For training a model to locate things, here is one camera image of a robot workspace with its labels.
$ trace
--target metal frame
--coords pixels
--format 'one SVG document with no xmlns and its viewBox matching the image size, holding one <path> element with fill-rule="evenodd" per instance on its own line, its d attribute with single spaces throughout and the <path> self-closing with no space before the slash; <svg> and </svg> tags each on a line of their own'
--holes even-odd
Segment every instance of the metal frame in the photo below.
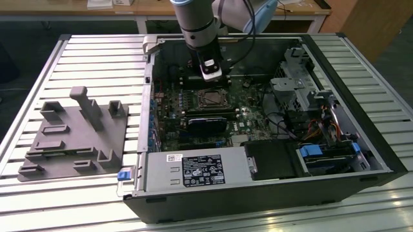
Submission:
<svg viewBox="0 0 413 232">
<path fill-rule="evenodd" d="M 333 64 L 339 77 L 366 111 L 378 131 L 390 143 L 391 149 L 399 157 L 409 173 L 389 184 L 365 189 L 361 193 L 349 197 L 339 203 L 326 204 L 320 206 L 307 206 L 298 208 L 286 208 L 280 210 L 270 210 L 242 215 L 231 215 L 226 217 L 204 218 L 200 220 L 183 221 L 171 224 L 144 224 L 133 212 L 121 203 L 121 195 L 131 192 L 132 183 L 123 182 L 117 186 L 116 176 L 101 175 L 91 178 L 69 178 L 64 180 L 40 181 L 36 184 L 22 184 L 13 176 L 17 173 L 14 168 L 18 165 L 18 159 L 24 156 L 24 150 L 29 146 L 33 133 L 38 128 L 37 121 L 26 119 L 41 119 L 41 115 L 33 108 L 38 106 L 44 100 L 38 100 L 42 94 L 42 87 L 52 88 L 56 93 L 57 86 L 71 87 L 80 82 L 79 76 L 59 73 L 59 78 L 45 81 L 46 75 L 53 71 L 52 64 L 88 64 L 87 67 L 99 64 L 107 58 L 125 55 L 141 55 L 141 44 L 129 43 L 128 48 L 105 50 L 96 44 L 85 44 L 88 50 L 80 48 L 71 50 L 63 46 L 63 42 L 57 42 L 52 55 L 48 59 L 45 67 L 38 75 L 34 87 L 24 102 L 22 108 L 17 114 L 9 132 L 0 145 L 0 154 L 2 160 L 0 162 L 0 225 L 1 231 L 51 231 L 69 230 L 75 232 L 88 231 L 406 231 L 413 228 L 413 136 L 411 123 L 398 122 L 413 119 L 411 109 L 403 103 L 399 95 L 383 81 L 382 77 L 374 70 L 369 62 L 365 61 L 357 49 L 335 34 L 312 35 L 312 39 Z M 72 36 L 76 39 L 84 38 L 112 38 L 111 45 L 123 44 L 127 38 L 141 38 L 140 35 L 85 35 Z M 57 53 L 63 51 L 63 57 L 59 58 Z M 87 59 L 85 54 L 93 53 L 95 59 Z M 112 78 L 116 80 L 116 86 L 124 85 L 124 81 L 129 81 L 133 76 L 131 69 L 89 71 L 91 75 L 87 86 L 107 86 L 107 81 Z M 105 76 L 105 81 L 93 77 L 99 73 Z M 327 88 L 325 79 L 319 76 L 320 84 Z M 137 162 L 136 147 L 139 133 L 139 112 L 140 99 L 139 95 L 127 96 L 121 92 L 113 93 L 125 100 L 132 107 L 133 114 L 129 115 L 127 128 L 128 141 L 124 145 L 123 165 L 132 166 Z M 112 97 L 99 97 L 99 101 L 107 101 Z"/>
<path fill-rule="evenodd" d="M 307 33 L 318 33 L 326 15 L 275 15 L 271 20 L 304 20 L 311 21 Z M 140 34 L 147 34 L 148 20 L 176 20 L 173 15 L 0 15 L 0 21 L 135 21 Z"/>
</svg>

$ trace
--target floor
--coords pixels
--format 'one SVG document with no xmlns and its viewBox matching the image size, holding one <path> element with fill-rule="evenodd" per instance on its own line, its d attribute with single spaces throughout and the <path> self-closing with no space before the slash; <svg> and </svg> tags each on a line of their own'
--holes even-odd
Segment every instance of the floor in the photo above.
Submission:
<svg viewBox="0 0 413 232">
<path fill-rule="evenodd" d="M 13 122 L 28 91 L 36 81 L 49 53 L 61 34 L 133 34 L 136 24 L 129 21 L 113 22 L 52 22 L 44 30 L 40 22 L 0 22 L 0 43 L 5 47 L 20 77 L 0 84 L 0 140 Z M 149 33 L 177 33 L 176 24 L 148 23 Z M 413 106 L 413 18 L 378 58 L 374 66 Z"/>
</svg>

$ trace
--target motherboard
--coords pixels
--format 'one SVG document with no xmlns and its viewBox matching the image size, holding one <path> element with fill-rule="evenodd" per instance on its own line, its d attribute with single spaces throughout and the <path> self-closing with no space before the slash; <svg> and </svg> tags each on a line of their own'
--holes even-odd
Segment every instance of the motherboard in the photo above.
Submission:
<svg viewBox="0 0 413 232">
<path fill-rule="evenodd" d="M 262 111 L 263 85 L 248 76 L 222 79 L 211 87 L 198 76 L 161 89 L 155 82 L 161 151 L 239 146 L 274 138 Z"/>
</svg>

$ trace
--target cable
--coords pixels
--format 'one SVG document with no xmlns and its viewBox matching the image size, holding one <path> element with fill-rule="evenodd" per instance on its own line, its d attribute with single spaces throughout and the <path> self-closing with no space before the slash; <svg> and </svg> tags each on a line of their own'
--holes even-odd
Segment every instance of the cable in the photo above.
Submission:
<svg viewBox="0 0 413 232">
<path fill-rule="evenodd" d="M 276 0 L 279 3 L 280 3 L 280 5 L 282 5 L 282 7 L 283 7 L 283 20 L 286 20 L 286 9 L 284 9 L 284 4 L 279 1 L 279 0 Z"/>
<path fill-rule="evenodd" d="M 6 88 L 6 89 L 0 89 L 0 91 L 16 91 L 16 90 L 30 90 L 29 88 Z"/>
<path fill-rule="evenodd" d="M 252 26 L 251 26 L 252 42 L 251 42 L 251 46 L 250 46 L 248 50 L 246 51 L 246 53 L 243 54 L 243 56 L 239 57 L 239 58 L 231 63 L 231 65 L 230 65 L 231 67 L 232 67 L 239 61 L 242 61 L 242 60 L 246 58 L 246 56 L 250 54 L 250 52 L 251 52 L 251 50 L 252 50 L 252 48 L 254 48 L 254 44 L 255 44 L 255 33 L 256 33 L 256 30 L 255 30 L 255 12 L 254 12 L 254 7 L 252 7 L 252 5 L 251 5 L 250 0 L 243 0 L 243 2 L 244 2 L 244 6 L 246 6 L 246 8 L 247 8 L 247 10 L 248 10 L 250 17 L 251 17 L 251 21 L 252 21 Z"/>
</svg>

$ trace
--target wooden table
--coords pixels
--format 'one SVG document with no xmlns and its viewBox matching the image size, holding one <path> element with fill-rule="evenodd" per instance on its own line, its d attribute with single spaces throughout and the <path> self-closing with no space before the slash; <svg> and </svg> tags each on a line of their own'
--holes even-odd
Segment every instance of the wooden table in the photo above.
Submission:
<svg viewBox="0 0 413 232">
<path fill-rule="evenodd" d="M 373 63 L 413 14 L 413 0 L 326 0 L 333 8 L 320 32 L 343 32 Z"/>
<path fill-rule="evenodd" d="M 320 9 L 314 0 L 276 9 L 272 20 L 311 21 L 307 32 L 316 33 L 330 10 Z M 147 34 L 145 21 L 176 20 L 169 0 L 135 0 L 131 6 L 87 10 L 87 0 L 0 0 L 0 21 L 100 21 L 133 20 L 139 33 Z"/>
</svg>

